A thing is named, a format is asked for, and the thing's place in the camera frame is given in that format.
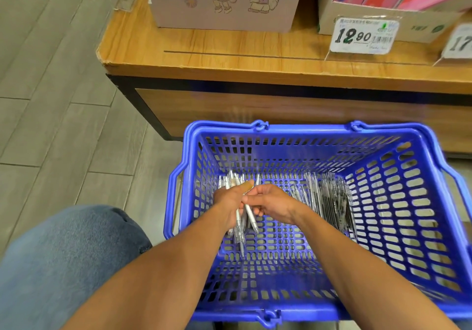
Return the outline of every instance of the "jeans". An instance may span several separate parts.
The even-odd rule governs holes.
[[[50,217],[15,240],[0,263],[0,329],[59,330],[151,247],[141,227],[111,206],[74,206]],[[191,322],[189,328],[212,326]]]

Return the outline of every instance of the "price tag reading 12.90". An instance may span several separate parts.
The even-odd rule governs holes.
[[[458,26],[451,34],[442,53],[443,58],[472,58],[472,23]]]
[[[338,53],[387,54],[400,23],[370,18],[339,18],[329,50]]]

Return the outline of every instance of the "gray tile floor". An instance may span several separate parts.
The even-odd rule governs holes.
[[[123,208],[153,244],[163,241],[168,175],[182,144],[164,142],[105,76],[95,49],[108,0],[0,2],[0,255],[12,239],[74,204]],[[471,185],[472,163],[451,164]],[[339,328],[357,327],[350,321]]]

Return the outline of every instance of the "blue plastic basket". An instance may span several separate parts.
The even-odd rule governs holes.
[[[354,195],[358,243],[432,299],[450,318],[472,318],[469,244],[442,171],[456,181],[469,215],[463,178],[444,160],[434,133],[416,123],[270,125],[198,121],[184,135],[171,173],[164,235],[173,237],[176,179],[184,172],[179,229],[211,207],[218,176],[229,169],[288,190],[304,171],[336,172]],[[224,239],[209,273],[196,321],[349,319],[297,227],[265,216],[247,235],[247,260]]]

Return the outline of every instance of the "wooden shelf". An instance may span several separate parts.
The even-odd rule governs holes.
[[[301,0],[289,33],[157,28],[148,0],[114,12],[97,55],[111,75],[472,94],[469,65],[432,65],[431,44],[395,42],[385,56],[327,56],[315,0]],[[461,19],[471,21],[469,12]]]

